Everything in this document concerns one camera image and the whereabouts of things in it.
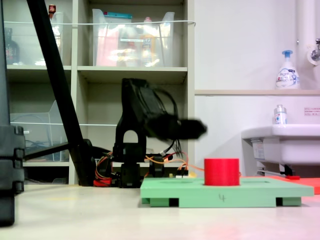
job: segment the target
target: red cup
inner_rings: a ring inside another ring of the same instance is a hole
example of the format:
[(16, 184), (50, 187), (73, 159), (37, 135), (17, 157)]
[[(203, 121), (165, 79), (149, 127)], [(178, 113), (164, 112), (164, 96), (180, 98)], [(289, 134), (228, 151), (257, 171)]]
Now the red cup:
[(239, 158), (205, 158), (204, 185), (239, 186)]

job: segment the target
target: clear plastic bin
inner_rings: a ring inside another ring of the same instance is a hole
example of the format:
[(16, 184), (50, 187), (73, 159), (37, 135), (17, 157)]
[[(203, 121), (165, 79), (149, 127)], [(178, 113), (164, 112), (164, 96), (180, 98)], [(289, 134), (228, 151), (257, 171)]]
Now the clear plastic bin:
[[(71, 25), (62, 25), (63, 12), (56, 12), (51, 20), (52, 30), (63, 65), (71, 64)], [(45, 66), (38, 36), (32, 23), (4, 23), (5, 51), (8, 65)]]
[(106, 23), (104, 13), (92, 10), (93, 65), (109, 67), (173, 67), (175, 13), (167, 12), (164, 23)]
[[(26, 154), (67, 142), (56, 101), (46, 113), (11, 113), (10, 122), (13, 126), (23, 127)], [(69, 151), (56, 152), (32, 161), (68, 162)]]

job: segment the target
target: black camera stand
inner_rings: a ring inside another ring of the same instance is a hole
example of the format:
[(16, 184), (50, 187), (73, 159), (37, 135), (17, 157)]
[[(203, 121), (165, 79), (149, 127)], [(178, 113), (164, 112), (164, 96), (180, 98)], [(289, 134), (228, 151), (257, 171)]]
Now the black camera stand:
[(68, 142), (25, 155), (22, 127), (10, 126), (3, 1), (0, 0), (0, 226), (15, 222), (15, 195), (24, 191), (23, 160), (69, 150), (79, 184), (93, 186), (93, 147), (83, 139), (44, 0), (27, 0)]

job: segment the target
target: white floor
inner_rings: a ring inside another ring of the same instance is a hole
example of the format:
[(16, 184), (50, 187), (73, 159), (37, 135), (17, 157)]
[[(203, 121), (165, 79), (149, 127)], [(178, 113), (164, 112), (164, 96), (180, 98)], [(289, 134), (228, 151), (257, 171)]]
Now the white floor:
[(320, 195), (302, 207), (149, 208), (139, 189), (32, 185), (0, 240), (320, 240)]

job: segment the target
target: green board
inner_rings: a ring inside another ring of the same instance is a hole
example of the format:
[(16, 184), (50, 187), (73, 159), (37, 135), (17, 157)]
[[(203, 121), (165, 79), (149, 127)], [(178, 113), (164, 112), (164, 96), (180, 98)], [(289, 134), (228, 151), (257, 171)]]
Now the green board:
[(314, 188), (272, 178), (241, 178), (240, 186), (205, 186), (203, 178), (145, 178), (142, 204), (151, 207), (241, 208), (301, 206)]

